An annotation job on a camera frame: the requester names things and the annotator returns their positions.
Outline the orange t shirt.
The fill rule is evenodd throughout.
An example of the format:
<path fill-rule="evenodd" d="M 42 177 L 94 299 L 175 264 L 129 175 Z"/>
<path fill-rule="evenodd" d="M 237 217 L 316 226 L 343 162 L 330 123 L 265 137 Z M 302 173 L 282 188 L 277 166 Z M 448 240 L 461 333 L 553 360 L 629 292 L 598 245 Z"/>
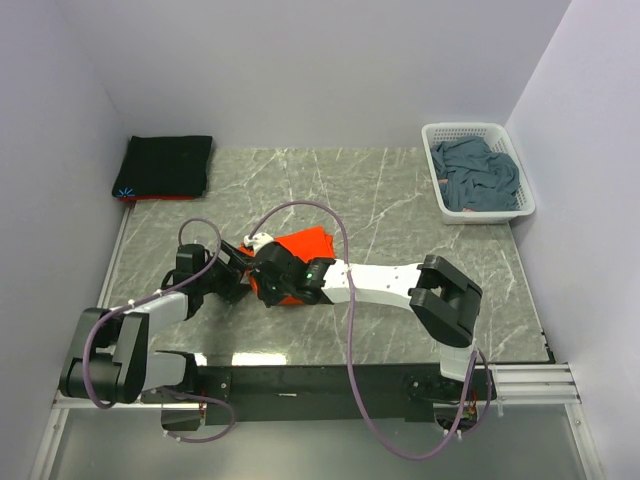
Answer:
<path fill-rule="evenodd" d="M 316 257 L 330 257 L 336 260 L 336 254 L 333 245 L 333 236 L 326 233 L 323 227 L 315 226 L 296 233 L 274 238 L 274 242 L 280 243 L 291 253 L 301 258 L 303 261 L 309 261 Z M 246 253 L 253 260 L 254 253 L 243 247 L 243 242 L 239 250 Z M 249 277 L 251 266 L 247 267 L 248 281 L 251 288 L 257 295 L 258 287 L 256 282 Z M 304 305 L 300 301 L 287 298 L 282 305 L 278 306 L 298 306 Z"/>

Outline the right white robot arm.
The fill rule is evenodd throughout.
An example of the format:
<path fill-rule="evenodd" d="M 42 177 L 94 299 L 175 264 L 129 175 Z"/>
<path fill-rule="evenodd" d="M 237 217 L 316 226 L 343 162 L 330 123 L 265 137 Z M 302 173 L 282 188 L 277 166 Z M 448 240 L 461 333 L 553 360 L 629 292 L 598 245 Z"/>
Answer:
<path fill-rule="evenodd" d="M 474 329 L 483 291 L 448 260 L 428 255 L 400 266 L 348 264 L 314 257 L 304 261 L 266 234 L 247 236 L 253 254 L 249 277 L 267 306 L 295 300 L 304 305 L 357 302 L 413 312 L 439 344 L 439 387 L 460 399 L 474 386 L 467 368 L 474 350 Z"/>

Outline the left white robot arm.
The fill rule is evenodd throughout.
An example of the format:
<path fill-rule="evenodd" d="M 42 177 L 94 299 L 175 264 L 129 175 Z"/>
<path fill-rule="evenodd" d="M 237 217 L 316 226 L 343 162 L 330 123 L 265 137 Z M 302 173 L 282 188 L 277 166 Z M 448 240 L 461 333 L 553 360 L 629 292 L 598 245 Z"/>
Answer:
<path fill-rule="evenodd" d="M 227 242 L 218 254 L 200 244 L 181 245 L 175 267 L 148 302 L 85 309 L 62 367 L 60 393 L 89 397 L 83 375 L 83 355 L 88 350 L 90 382 L 102 403 L 132 403 L 143 392 L 161 387 L 176 401 L 193 399 L 200 388 L 194 356 L 153 352 L 151 340 L 166 327 L 192 318 L 209 294 L 229 303 L 242 299 L 251 290 L 243 279 L 249 263 L 248 254 Z"/>

